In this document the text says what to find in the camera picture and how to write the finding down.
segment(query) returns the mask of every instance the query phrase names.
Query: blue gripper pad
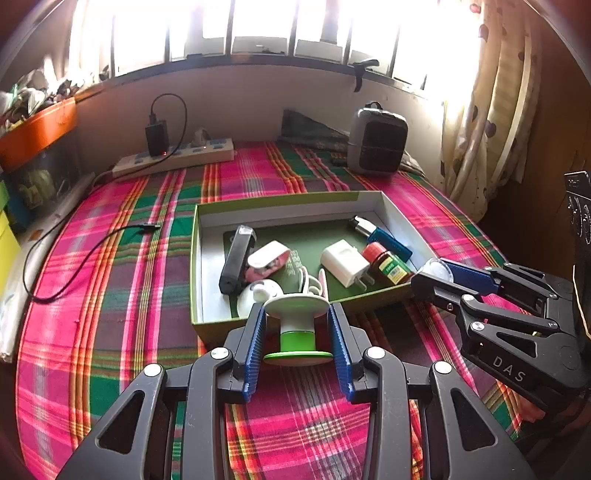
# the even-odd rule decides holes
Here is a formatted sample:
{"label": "blue gripper pad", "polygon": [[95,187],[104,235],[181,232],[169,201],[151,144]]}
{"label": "blue gripper pad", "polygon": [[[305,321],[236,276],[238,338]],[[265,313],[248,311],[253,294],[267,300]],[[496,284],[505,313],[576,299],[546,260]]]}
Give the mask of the blue gripper pad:
{"label": "blue gripper pad", "polygon": [[480,295],[490,295],[498,293],[499,286],[495,283],[491,275],[479,268],[468,267],[453,261],[441,259],[453,273],[453,282],[476,290]]}
{"label": "blue gripper pad", "polygon": [[332,344],[332,354],[335,358],[336,374],[339,378],[340,390],[347,397],[348,401],[353,399],[353,370],[351,358],[345,348],[343,332],[341,332],[339,322],[336,318],[334,307],[330,307],[327,314],[328,328],[330,333],[330,343]]}
{"label": "blue gripper pad", "polygon": [[242,387],[242,395],[245,401],[250,401],[253,393],[256,390],[256,382],[258,381],[259,370],[261,369],[262,349],[265,342],[265,324],[267,322],[267,314],[264,309],[261,309],[256,320],[255,330],[252,334],[252,341],[248,348],[246,356],[246,364],[244,366],[244,387]]}

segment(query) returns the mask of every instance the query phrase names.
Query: blue lighter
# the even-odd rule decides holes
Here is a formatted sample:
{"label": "blue lighter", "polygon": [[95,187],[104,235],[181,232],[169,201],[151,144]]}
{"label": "blue lighter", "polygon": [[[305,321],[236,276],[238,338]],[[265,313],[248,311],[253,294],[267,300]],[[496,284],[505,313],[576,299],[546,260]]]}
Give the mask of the blue lighter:
{"label": "blue lighter", "polygon": [[408,262],[413,255],[412,250],[405,247],[388,232],[375,226],[372,222],[363,217],[353,217],[349,220],[349,225],[362,235],[365,235],[368,239],[368,244],[378,242],[405,263]]}

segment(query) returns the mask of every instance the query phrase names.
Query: screw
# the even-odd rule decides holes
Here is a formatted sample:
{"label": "screw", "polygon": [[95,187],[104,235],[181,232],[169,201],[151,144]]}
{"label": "screw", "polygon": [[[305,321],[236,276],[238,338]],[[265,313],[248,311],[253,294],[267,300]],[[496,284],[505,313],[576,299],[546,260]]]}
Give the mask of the screw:
{"label": "screw", "polygon": [[162,371],[162,367],[158,364],[149,364],[146,365],[144,368],[144,374],[147,377],[156,377]]}
{"label": "screw", "polygon": [[373,358],[374,360],[379,360],[380,358],[384,358],[386,356],[386,350],[378,346],[371,346],[368,348],[368,357]]}
{"label": "screw", "polygon": [[222,346],[219,346],[212,350],[212,357],[215,360],[221,360],[223,358],[226,358],[228,355],[230,355],[230,352],[228,352],[227,348],[224,348]]}
{"label": "screw", "polygon": [[446,375],[452,371],[452,366],[443,360],[436,362],[433,368],[436,372],[439,372],[443,375]]}

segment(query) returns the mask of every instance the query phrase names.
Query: white power adapter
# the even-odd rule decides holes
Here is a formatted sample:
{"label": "white power adapter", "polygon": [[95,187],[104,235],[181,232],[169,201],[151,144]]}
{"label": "white power adapter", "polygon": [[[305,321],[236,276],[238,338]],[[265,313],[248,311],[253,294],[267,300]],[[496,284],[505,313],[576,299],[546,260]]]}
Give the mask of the white power adapter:
{"label": "white power adapter", "polygon": [[320,263],[345,288],[349,288],[355,283],[363,291],[367,290],[367,286],[361,281],[362,277],[370,285],[374,284],[374,279],[366,275],[369,270],[369,262],[361,256],[355,247],[349,245],[347,240],[339,240],[326,247],[320,256]]}

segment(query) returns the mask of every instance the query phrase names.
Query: red jar lid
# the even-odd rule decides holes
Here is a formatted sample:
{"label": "red jar lid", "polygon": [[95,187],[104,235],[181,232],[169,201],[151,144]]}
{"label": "red jar lid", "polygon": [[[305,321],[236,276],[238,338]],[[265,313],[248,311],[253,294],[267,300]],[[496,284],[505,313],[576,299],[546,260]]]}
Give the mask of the red jar lid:
{"label": "red jar lid", "polygon": [[384,252],[387,252],[387,251],[388,250],[386,250],[382,246],[382,244],[380,244],[378,242],[373,242],[363,249],[363,251],[361,252],[361,255],[369,263],[374,263],[380,255],[382,255]]}

